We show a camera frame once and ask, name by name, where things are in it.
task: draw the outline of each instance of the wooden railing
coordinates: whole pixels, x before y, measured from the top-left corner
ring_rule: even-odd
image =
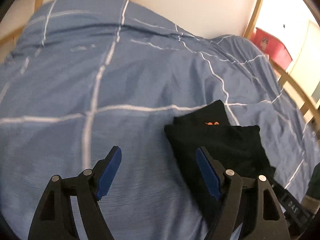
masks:
[[[43,3],[43,0],[35,0],[34,12],[36,12],[42,6],[42,3]],[[23,32],[23,28],[24,26],[20,26],[19,28],[8,33],[6,36],[0,38],[0,46],[11,40],[14,40],[14,42],[16,42],[16,40],[19,38],[19,36]]]
[[[311,111],[311,113],[313,114],[313,119],[316,122],[316,132],[317,132],[320,129],[320,113],[316,109],[316,106],[314,105],[314,103],[312,103],[312,100],[310,99],[310,97],[303,91],[303,89],[298,85],[298,83],[282,67],[280,67],[272,59],[270,59],[269,61],[273,66],[273,68],[281,75],[279,79],[279,85],[283,87],[286,82],[289,82],[289,84],[295,89],[295,91],[299,94],[299,96],[304,101],[303,106],[300,108],[301,113],[305,115],[308,110]]]

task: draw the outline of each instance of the white grid pattern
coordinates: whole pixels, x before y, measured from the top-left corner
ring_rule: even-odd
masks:
[[[77,46],[75,48],[70,49],[71,52],[75,52],[78,50],[87,50],[87,48],[85,46]]]
[[[47,26],[48,26],[48,23],[49,23],[49,19],[52,18],[52,17],[59,17],[59,16],[63,16],[63,15],[68,15],[68,14],[81,14],[81,13],[92,13],[90,11],[83,11],[83,10],[70,10],[70,11],[62,11],[62,12],[57,12],[57,13],[54,13],[54,14],[51,14],[52,12],[52,9],[55,5],[55,2],[57,0],[53,1],[50,9],[49,9],[49,12],[48,12],[48,15],[47,16],[40,16],[32,21],[30,21],[26,27],[29,27],[31,26],[32,24],[38,22],[38,21],[42,21],[42,20],[45,20],[46,19],[46,22],[45,22],[45,26],[44,26],[44,33],[43,33],[43,39],[42,39],[42,46],[44,47],[44,42],[46,40],[46,30],[47,30]],[[113,52],[114,52],[114,49],[115,49],[115,45],[116,43],[119,42],[120,40],[120,31],[121,31],[121,26],[123,26],[124,24],[124,14],[125,14],[125,10],[127,8],[127,5],[128,5],[128,0],[126,1],[126,4],[124,6],[124,9],[122,11],[122,20],[121,20],[121,24],[119,25],[118,27],[118,30],[117,30],[117,33],[116,33],[116,40],[112,43],[111,45],[111,48],[109,50],[109,53],[108,53],[108,56],[105,60],[105,64],[100,66],[99,68],[99,71],[98,71],[98,74],[96,76],[96,82],[95,82],[95,87],[94,87],[94,92],[93,92],[93,95],[92,95],[92,102],[91,102],[91,110],[89,112],[86,113],[87,115],[87,118],[86,118],[86,125],[84,127],[84,133],[83,133],[83,151],[86,152],[86,154],[83,154],[83,168],[86,169],[86,168],[89,168],[90,167],[90,144],[91,144],[91,128],[92,128],[92,124],[93,124],[93,119],[94,119],[94,115],[95,113],[99,113],[99,112],[103,112],[103,111],[107,111],[107,110],[130,110],[130,111],[144,111],[144,112],[156,112],[156,111],[166,111],[166,110],[170,110],[170,109],[175,109],[175,110],[178,110],[178,111],[194,111],[194,110],[198,110],[198,109],[201,109],[203,107],[205,107],[206,105],[203,105],[203,106],[196,106],[196,107],[179,107],[179,106],[176,106],[176,105],[170,105],[170,106],[164,106],[164,107],[158,107],[158,108],[149,108],[149,107],[142,107],[142,106],[131,106],[131,105],[116,105],[116,106],[106,106],[106,107],[102,107],[102,108],[97,108],[97,98],[98,98],[98,95],[99,95],[99,88],[100,88],[100,81],[101,81],[101,77],[103,75],[103,72],[105,70],[105,66],[109,65],[110,62],[111,62],[111,59],[112,59],[112,56],[113,56]],[[142,22],[138,19],[135,19],[133,18],[132,20],[135,20],[141,24],[144,24],[144,25],[147,25],[149,27],[154,27],[154,28],[161,28],[161,29],[167,29],[167,28],[164,28],[164,27],[161,27],[161,26],[158,26],[158,25],[151,25],[151,24],[148,24],[148,23],[145,23],[145,22]],[[230,109],[230,106],[247,106],[247,105],[250,105],[250,104],[241,104],[241,103],[228,103],[228,98],[229,98],[229,94],[225,91],[224,89],[224,80],[216,75],[213,70],[212,70],[212,67],[211,67],[211,63],[209,60],[205,59],[204,56],[203,56],[203,53],[204,54],[207,54],[208,56],[211,56],[211,57],[217,57],[219,59],[218,56],[216,55],[210,55],[206,52],[203,52],[203,51],[200,51],[200,52],[195,52],[195,51],[192,51],[191,49],[189,49],[185,42],[181,41],[181,36],[183,36],[184,33],[181,33],[178,35],[178,39],[180,42],[183,43],[184,47],[190,51],[191,53],[198,53],[201,55],[202,59],[207,61],[208,62],[208,65],[209,65],[209,68],[212,72],[213,75],[215,75],[222,83],[222,90],[224,91],[224,93],[227,95],[227,99],[226,99],[226,102],[225,102],[225,105],[226,107],[228,108],[228,110],[230,111],[232,117],[234,118],[235,120],[235,123],[237,125],[239,125],[239,122],[237,120],[237,118],[235,117],[235,115],[233,114],[233,112],[231,111]],[[199,41],[205,41],[205,39],[198,39],[197,37],[191,35],[191,34],[188,34],[188,33],[185,33],[185,35],[187,36],[190,36],[190,37],[193,37]],[[228,35],[228,36],[225,36],[223,37],[219,42],[217,42],[217,44],[219,44],[224,38],[227,38],[227,37],[230,37],[230,36],[233,36],[233,35]],[[159,46],[156,46],[154,44],[151,44],[149,42],[147,43],[143,43],[141,41],[133,41],[133,42],[136,42],[136,43],[140,43],[140,44],[146,44],[146,45],[150,45],[154,48],[157,48],[157,49],[164,49],[164,48],[160,48]],[[41,51],[41,48],[39,48],[36,53],[35,53],[35,57],[37,57],[39,55]],[[257,57],[261,57],[263,56],[263,54],[261,55],[258,55],[256,56],[255,58],[251,59],[251,60],[247,60],[245,61],[244,63],[240,63],[238,60],[236,60],[232,55],[229,54],[229,56],[231,56],[235,61],[233,61],[232,63],[235,63],[237,62],[239,65],[241,66],[244,66],[245,63],[247,62],[251,62],[253,60],[255,60]],[[26,61],[25,61],[25,65],[24,67],[21,69],[21,74],[23,74],[25,72],[25,70],[27,69],[28,67],[28,64],[29,64],[29,58],[26,58]],[[252,75],[253,78],[255,78],[259,83],[259,79],[255,76]],[[2,102],[4,96],[6,95],[6,92],[8,90],[10,86],[10,83],[7,82],[4,86],[4,88],[2,89],[2,91],[0,92],[0,103]],[[273,101],[269,101],[269,100],[263,100],[261,102],[267,102],[267,103],[273,103],[275,102],[280,96],[282,95],[282,93],[280,93]],[[288,123],[289,125],[289,129],[291,131],[291,133],[294,135],[295,139],[297,140],[297,136],[296,134],[293,132],[292,130],[292,125],[291,125],[291,122],[289,120],[286,120],[280,113],[277,112],[277,114],[285,121]],[[66,120],[70,120],[70,119],[75,119],[75,118],[80,118],[80,117],[83,117],[82,114],[71,114],[71,115],[66,115],[66,116],[63,116],[63,117],[37,117],[37,116],[23,116],[23,117],[18,117],[18,118],[2,118],[0,119],[0,124],[8,124],[8,123],[23,123],[23,122],[45,122],[45,123],[55,123],[55,122],[63,122],[63,121],[66,121]],[[292,175],[292,177],[290,178],[288,184],[285,186],[285,188],[287,188],[289,185],[290,185],[290,182],[292,181],[292,179],[294,178],[294,176],[296,175],[296,173],[298,172],[300,166],[302,165],[302,163],[304,162],[304,159],[300,162],[300,164],[298,165],[297,169],[295,170],[294,174]]]
[[[121,26],[123,26],[123,24],[124,24],[124,14],[127,9],[128,3],[129,3],[129,0],[126,0],[125,4],[124,4],[124,8],[122,10],[121,22],[119,23],[115,40],[113,41],[113,43],[110,47],[110,50],[108,52],[108,55],[106,57],[104,65],[100,66],[99,71],[96,76],[96,82],[95,82],[93,93],[92,93],[90,112],[87,113],[87,118],[85,120],[84,129],[83,129],[83,133],[82,133],[82,168],[84,170],[89,169],[91,166],[92,125],[93,125],[93,121],[94,121],[94,115],[96,114],[97,107],[98,107],[98,97],[99,97],[101,78],[102,78],[103,73],[106,69],[106,66],[108,66],[111,62],[111,59],[112,59],[114,51],[115,51],[116,43],[118,43],[120,41]]]
[[[306,125],[305,125],[304,128],[303,128],[303,131],[302,131],[302,140],[304,139],[304,133],[305,133],[305,131],[306,131],[307,125],[308,125],[308,123],[306,123]]]

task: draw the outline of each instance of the bed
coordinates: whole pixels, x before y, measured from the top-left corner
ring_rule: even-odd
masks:
[[[275,179],[301,201],[318,142],[249,40],[197,37],[128,0],[43,5],[0,67],[1,213],[27,239],[51,176],[75,176],[117,145],[122,163],[99,202],[114,238],[203,239],[163,128],[218,99],[232,125],[260,126]]]

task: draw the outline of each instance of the blue gripper pad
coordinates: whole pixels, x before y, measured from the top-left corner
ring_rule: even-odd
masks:
[[[118,171],[122,159],[121,149],[118,148],[113,155],[108,166],[104,169],[102,175],[98,181],[98,190],[96,192],[96,198],[99,201],[103,196],[108,194],[113,179]]]
[[[196,161],[210,195],[219,200],[221,198],[219,177],[200,148],[196,150]]]

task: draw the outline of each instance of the metal pin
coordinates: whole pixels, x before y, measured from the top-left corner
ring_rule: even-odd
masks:
[[[226,174],[229,176],[233,176],[235,172],[233,170],[226,170]]]
[[[54,175],[54,176],[51,178],[51,180],[52,180],[53,182],[56,182],[56,181],[59,180],[59,176],[58,176],[58,175]]]
[[[259,179],[261,181],[266,181],[267,180],[266,176],[264,176],[264,175],[259,175]]]
[[[83,171],[83,175],[85,175],[85,176],[89,176],[91,173],[92,173],[91,169],[86,169]]]

